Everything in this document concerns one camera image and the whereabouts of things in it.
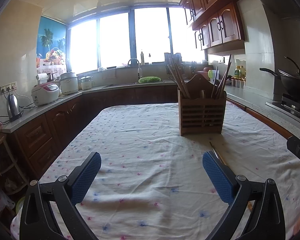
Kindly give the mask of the white pink rice cooker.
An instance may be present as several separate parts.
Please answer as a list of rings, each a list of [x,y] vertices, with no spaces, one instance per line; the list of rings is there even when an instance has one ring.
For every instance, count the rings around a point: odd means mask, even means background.
[[[55,83],[43,83],[33,87],[31,96],[36,106],[47,105],[59,97],[59,87]]]

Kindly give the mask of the gas stove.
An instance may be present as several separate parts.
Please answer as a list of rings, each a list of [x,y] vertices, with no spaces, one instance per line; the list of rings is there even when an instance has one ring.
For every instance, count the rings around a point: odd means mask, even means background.
[[[266,105],[300,122],[300,100],[283,93],[281,100],[266,102]]]

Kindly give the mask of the wall power outlet strip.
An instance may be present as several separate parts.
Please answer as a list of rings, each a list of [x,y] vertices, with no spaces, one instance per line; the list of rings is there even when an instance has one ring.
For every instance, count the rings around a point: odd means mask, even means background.
[[[8,83],[6,85],[0,86],[0,94],[5,94],[16,89],[17,82]]]

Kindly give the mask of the yellow oil bottles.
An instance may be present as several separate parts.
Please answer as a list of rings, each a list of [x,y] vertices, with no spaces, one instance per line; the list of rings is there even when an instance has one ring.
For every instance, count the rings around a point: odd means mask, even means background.
[[[234,77],[238,79],[245,79],[246,77],[245,68],[243,66],[236,66]]]

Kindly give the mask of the white jug green lid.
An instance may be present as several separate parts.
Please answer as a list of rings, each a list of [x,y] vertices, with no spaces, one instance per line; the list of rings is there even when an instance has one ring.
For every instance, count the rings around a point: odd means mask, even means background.
[[[210,81],[213,81],[214,79],[219,79],[219,71],[216,69],[211,69],[208,71],[208,77]]]

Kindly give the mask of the steel electric kettle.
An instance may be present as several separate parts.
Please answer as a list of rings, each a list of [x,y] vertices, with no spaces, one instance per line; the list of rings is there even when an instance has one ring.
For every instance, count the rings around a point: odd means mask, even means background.
[[[23,112],[20,110],[17,97],[14,94],[8,94],[6,100],[7,113],[10,122],[21,118]]]

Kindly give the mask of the upper wooden wall cabinets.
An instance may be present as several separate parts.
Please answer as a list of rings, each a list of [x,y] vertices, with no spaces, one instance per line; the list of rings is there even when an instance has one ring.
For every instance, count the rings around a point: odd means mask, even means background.
[[[186,24],[194,31],[195,46],[208,54],[244,49],[239,0],[180,0]]]

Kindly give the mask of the dark thin chopstick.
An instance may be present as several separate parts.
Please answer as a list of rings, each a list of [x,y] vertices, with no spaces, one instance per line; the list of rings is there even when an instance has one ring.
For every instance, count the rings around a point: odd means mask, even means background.
[[[216,157],[219,159],[219,161],[223,164],[223,165],[228,165],[225,160],[223,159],[223,157],[218,153],[217,149],[215,148],[215,146],[212,144],[212,142],[210,142],[210,146],[214,152],[214,154],[216,155]]]

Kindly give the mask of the wooden utensil holder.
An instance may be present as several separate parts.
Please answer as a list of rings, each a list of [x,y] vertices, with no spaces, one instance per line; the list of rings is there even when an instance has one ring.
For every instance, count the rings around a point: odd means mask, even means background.
[[[196,74],[178,90],[179,131],[188,134],[220,134],[226,107],[226,91]]]

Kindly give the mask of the small white slow cooker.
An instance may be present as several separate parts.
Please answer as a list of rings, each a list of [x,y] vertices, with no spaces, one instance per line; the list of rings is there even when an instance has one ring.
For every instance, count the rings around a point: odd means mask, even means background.
[[[89,90],[95,86],[95,82],[92,80],[91,76],[85,76],[80,78],[82,90]]]

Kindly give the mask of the tropical fruit poster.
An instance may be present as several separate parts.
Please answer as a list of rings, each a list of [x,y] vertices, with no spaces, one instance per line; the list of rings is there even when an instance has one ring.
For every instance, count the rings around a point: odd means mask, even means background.
[[[66,72],[66,25],[42,16],[37,35],[37,73]]]

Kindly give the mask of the paper towel roll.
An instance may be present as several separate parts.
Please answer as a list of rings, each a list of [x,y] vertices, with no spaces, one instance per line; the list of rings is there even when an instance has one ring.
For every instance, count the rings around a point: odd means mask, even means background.
[[[40,73],[36,76],[38,84],[47,83],[49,79],[49,75],[47,73]]]

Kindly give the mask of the dish drying rack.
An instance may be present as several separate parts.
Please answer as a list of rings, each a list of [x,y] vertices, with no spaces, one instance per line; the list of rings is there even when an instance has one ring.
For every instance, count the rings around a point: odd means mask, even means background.
[[[175,53],[175,54],[171,54],[171,53],[164,53],[164,65],[166,68],[166,73],[167,75],[172,75],[170,72],[170,69],[168,67],[168,65],[172,66],[172,61],[174,62],[174,64],[178,67],[179,72],[183,75],[185,74],[185,66],[183,64],[182,61],[182,56],[181,53]]]

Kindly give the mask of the chrome kitchen faucet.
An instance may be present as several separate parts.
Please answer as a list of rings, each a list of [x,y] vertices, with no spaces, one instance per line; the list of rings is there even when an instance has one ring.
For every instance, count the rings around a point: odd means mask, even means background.
[[[129,59],[129,61],[127,63],[127,66],[136,68],[137,69],[138,80],[142,78],[141,63],[137,58],[133,57],[133,58]]]

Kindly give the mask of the white seasoning jars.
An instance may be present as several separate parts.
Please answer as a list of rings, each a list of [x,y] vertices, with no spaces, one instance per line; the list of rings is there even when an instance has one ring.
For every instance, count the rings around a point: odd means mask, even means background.
[[[243,80],[243,79],[232,79],[231,80],[231,85],[233,87],[237,87],[237,88],[243,89],[244,85],[245,85],[245,80]]]

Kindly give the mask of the ridged wooden chopstick pair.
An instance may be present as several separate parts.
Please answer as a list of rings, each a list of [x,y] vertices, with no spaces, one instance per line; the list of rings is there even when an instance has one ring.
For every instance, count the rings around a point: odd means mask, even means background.
[[[171,66],[170,64],[167,65],[168,66],[168,69],[170,71],[170,73],[173,75],[173,77],[178,81],[178,87],[181,91],[181,93],[183,94],[184,98],[187,98],[187,94],[186,94],[186,91],[183,89],[183,86],[178,78],[178,75],[177,75],[177,72],[175,70],[175,67],[174,66]]]
[[[190,94],[189,94],[189,91],[186,87],[186,83],[184,82],[180,72],[179,72],[179,69],[178,69],[178,66],[176,65],[175,61],[174,61],[174,58],[173,58],[173,55],[170,54],[169,55],[169,64],[168,64],[168,67],[169,67],[169,70],[170,72],[172,73],[180,91],[182,92],[183,96],[187,99],[190,98]]]

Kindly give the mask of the white floral tablecloth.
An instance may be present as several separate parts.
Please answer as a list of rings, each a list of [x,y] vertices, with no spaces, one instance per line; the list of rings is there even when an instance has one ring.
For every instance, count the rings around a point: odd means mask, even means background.
[[[226,105],[220,134],[179,134],[175,103],[104,109],[54,161],[41,183],[81,165],[91,152],[102,166],[80,214],[99,239],[206,239],[227,209],[207,176],[210,142],[235,174],[275,180],[286,236],[300,217],[300,160],[279,133]]]

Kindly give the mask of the white tall cooker pot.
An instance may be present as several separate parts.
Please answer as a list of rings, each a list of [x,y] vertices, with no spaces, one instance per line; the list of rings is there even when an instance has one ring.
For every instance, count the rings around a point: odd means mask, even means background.
[[[61,75],[61,91],[63,95],[78,92],[78,77],[73,72],[66,72]]]

